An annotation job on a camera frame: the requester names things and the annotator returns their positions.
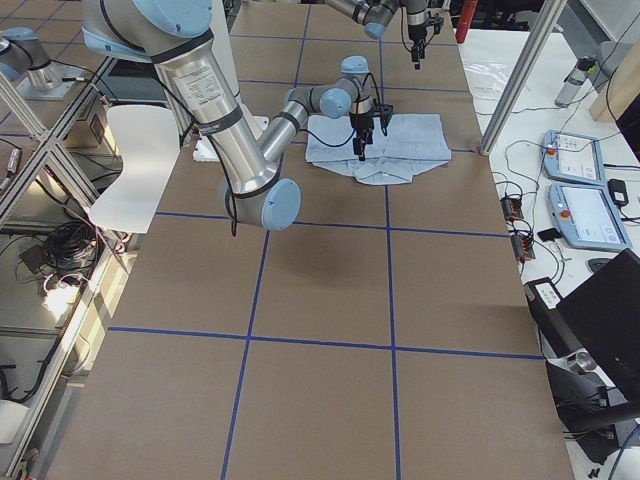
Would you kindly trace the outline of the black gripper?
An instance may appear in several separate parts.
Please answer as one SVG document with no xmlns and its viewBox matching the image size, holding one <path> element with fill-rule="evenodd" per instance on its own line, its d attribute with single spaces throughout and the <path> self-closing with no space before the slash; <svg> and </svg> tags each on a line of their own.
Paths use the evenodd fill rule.
<svg viewBox="0 0 640 480">
<path fill-rule="evenodd" d="M 352 140 L 353 153 L 359 161 L 366 160 L 366 146 L 373 144 L 374 119 L 379 119 L 382 134 L 387 136 L 393 113 L 394 107 L 391 104 L 379 104 L 378 102 L 374 102 L 366 112 L 362 112 L 360 106 L 356 105 L 356 112 L 349 113 L 350 124 L 355 132 L 355 137 Z"/>
<path fill-rule="evenodd" d="M 409 14 L 408 34 L 412 45 L 409 49 L 411 62 L 415 70 L 421 67 L 425 59 L 426 47 L 435 35 L 439 35 L 444 19 L 439 14 Z"/>
</svg>

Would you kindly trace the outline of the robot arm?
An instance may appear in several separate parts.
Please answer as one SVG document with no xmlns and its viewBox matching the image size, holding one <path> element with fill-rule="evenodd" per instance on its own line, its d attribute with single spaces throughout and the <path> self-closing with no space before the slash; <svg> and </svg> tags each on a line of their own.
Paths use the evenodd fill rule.
<svg viewBox="0 0 640 480">
<path fill-rule="evenodd" d="M 147 62 L 165 73 L 166 91 L 212 143 L 226 184 L 220 198 L 234 225 L 283 230 L 296 219 L 301 191 L 277 163 L 313 114 L 347 115 L 359 159 L 373 142 L 374 126 L 388 126 L 393 108 L 380 102 L 362 56 L 345 58 L 330 85 L 290 91 L 283 110 L 255 135 L 249 117 L 214 56 L 209 1 L 85 1 L 83 35 L 102 55 Z"/>
<path fill-rule="evenodd" d="M 428 1 L 410 0 L 328 0 L 324 4 L 350 17 L 352 21 L 364 28 L 367 36 L 381 40 L 387 27 L 397 12 L 406 23 L 401 31 L 403 47 L 410 53 L 415 70 L 421 68 L 426 57 L 426 49 L 435 35 L 439 35 L 444 18 L 429 9 Z"/>
</svg>

